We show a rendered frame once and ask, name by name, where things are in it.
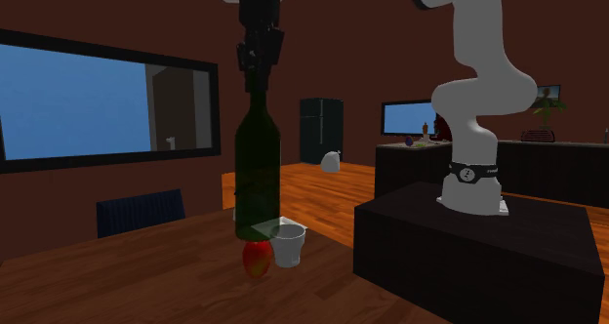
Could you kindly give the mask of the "large black-framed window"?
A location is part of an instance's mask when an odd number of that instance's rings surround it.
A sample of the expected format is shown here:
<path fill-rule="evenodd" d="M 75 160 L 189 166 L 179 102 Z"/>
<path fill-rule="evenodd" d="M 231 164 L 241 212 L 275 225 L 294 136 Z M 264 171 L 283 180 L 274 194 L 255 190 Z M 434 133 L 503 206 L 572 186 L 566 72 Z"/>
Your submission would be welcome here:
<path fill-rule="evenodd" d="M 220 152 L 216 64 L 0 28 L 0 174 Z"/>

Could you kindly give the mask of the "black robot stand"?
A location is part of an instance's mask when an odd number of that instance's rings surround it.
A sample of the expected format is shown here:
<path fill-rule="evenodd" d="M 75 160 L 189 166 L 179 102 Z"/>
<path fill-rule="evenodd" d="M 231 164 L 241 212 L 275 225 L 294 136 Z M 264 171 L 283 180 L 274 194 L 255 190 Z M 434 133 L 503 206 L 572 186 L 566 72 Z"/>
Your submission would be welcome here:
<path fill-rule="evenodd" d="M 453 324 L 599 324 L 605 275 L 581 207 L 507 197 L 505 216 L 415 182 L 354 210 L 353 271 Z"/>

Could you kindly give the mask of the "red mango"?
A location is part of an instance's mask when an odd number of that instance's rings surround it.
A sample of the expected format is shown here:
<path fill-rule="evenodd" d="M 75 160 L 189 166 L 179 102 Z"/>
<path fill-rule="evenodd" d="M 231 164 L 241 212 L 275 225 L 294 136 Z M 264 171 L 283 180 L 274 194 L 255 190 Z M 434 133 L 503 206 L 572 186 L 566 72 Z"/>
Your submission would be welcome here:
<path fill-rule="evenodd" d="M 263 277 L 273 257 L 272 247 L 268 240 L 247 242 L 242 252 L 242 262 L 246 274 L 251 278 Z"/>

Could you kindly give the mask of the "small black-framed window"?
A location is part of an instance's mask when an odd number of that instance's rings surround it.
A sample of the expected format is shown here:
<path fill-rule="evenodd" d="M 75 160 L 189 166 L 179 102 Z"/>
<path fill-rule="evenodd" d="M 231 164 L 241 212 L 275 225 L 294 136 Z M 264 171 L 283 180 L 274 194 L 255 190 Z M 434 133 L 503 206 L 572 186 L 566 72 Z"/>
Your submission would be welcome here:
<path fill-rule="evenodd" d="M 431 100 L 383 102 L 381 115 L 383 136 L 436 134 L 436 112 Z"/>

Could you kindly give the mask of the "black kitchen counter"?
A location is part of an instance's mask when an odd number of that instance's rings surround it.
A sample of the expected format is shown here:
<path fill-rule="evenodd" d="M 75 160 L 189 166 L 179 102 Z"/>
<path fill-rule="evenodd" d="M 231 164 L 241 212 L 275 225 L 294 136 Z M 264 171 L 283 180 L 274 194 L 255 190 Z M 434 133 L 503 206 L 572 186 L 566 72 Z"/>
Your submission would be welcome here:
<path fill-rule="evenodd" d="M 451 160 L 449 143 L 381 144 L 375 195 L 413 182 L 441 184 Z M 503 192 L 609 209 L 609 144 L 500 141 L 497 163 Z"/>

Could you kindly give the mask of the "black refrigerator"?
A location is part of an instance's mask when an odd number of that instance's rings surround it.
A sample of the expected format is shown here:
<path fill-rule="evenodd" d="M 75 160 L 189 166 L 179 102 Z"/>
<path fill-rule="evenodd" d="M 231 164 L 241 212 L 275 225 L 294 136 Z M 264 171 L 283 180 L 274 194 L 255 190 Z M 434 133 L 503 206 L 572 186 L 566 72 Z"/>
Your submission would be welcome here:
<path fill-rule="evenodd" d="M 311 98 L 300 101 L 300 158 L 319 165 L 330 151 L 342 151 L 344 102 Z"/>

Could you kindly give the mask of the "white bag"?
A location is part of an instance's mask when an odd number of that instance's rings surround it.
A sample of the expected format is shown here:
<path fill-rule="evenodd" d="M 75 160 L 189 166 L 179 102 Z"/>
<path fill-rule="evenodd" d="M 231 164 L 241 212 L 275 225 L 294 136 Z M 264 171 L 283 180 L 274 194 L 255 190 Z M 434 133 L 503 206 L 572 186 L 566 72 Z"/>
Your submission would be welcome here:
<path fill-rule="evenodd" d="M 338 173 L 341 167 L 341 152 L 329 151 L 321 160 L 320 167 L 326 173 Z"/>

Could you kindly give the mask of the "white cup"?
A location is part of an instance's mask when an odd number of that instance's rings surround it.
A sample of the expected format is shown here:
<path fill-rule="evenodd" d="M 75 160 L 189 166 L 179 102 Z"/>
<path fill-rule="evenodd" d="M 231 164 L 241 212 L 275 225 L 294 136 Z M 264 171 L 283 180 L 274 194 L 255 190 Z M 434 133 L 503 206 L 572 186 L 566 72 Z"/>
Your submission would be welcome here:
<path fill-rule="evenodd" d="M 277 227 L 270 239 L 277 266 L 290 268 L 300 263 L 305 234 L 306 230 L 297 224 L 281 224 Z"/>

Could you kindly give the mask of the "framed wall picture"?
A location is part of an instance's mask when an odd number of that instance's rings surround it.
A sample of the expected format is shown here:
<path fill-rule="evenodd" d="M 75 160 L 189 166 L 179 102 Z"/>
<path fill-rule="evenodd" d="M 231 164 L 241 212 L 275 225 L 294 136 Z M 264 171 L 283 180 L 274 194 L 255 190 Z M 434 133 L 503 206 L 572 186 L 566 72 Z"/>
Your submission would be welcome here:
<path fill-rule="evenodd" d="M 559 102 L 560 86 L 539 86 L 535 101 L 531 105 L 532 108 L 556 107 Z"/>

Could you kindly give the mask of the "green potted plant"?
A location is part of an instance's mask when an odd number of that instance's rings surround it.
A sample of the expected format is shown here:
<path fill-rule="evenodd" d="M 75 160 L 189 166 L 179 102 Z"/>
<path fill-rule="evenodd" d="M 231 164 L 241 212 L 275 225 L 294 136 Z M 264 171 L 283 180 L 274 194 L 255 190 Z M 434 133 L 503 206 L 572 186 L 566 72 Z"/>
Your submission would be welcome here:
<path fill-rule="evenodd" d="M 563 112 L 567 106 L 560 100 L 553 100 L 548 97 L 540 100 L 540 106 L 534 111 L 542 118 L 542 125 L 538 129 L 525 130 L 521 133 L 522 142 L 555 142 L 555 134 L 548 121 L 554 109 Z"/>

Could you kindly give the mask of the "dark green glass bottle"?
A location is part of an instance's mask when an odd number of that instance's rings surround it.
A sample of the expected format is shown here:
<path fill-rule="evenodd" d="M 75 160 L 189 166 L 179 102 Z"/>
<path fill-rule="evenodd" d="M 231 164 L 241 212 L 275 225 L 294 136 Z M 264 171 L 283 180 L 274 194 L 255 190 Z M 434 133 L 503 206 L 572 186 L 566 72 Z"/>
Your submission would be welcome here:
<path fill-rule="evenodd" d="M 260 73 L 246 72 L 250 107 L 235 134 L 235 234 L 248 242 L 260 242 L 280 217 L 281 137 L 266 107 L 266 90 Z"/>

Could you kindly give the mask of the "dark blue chair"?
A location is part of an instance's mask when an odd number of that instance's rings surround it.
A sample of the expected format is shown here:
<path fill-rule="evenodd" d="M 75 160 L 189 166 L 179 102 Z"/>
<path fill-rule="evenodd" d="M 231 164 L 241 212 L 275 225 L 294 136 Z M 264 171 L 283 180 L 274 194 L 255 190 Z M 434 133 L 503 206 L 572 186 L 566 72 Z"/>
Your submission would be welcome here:
<path fill-rule="evenodd" d="M 179 189 L 100 201 L 96 210 L 98 238 L 185 218 Z"/>

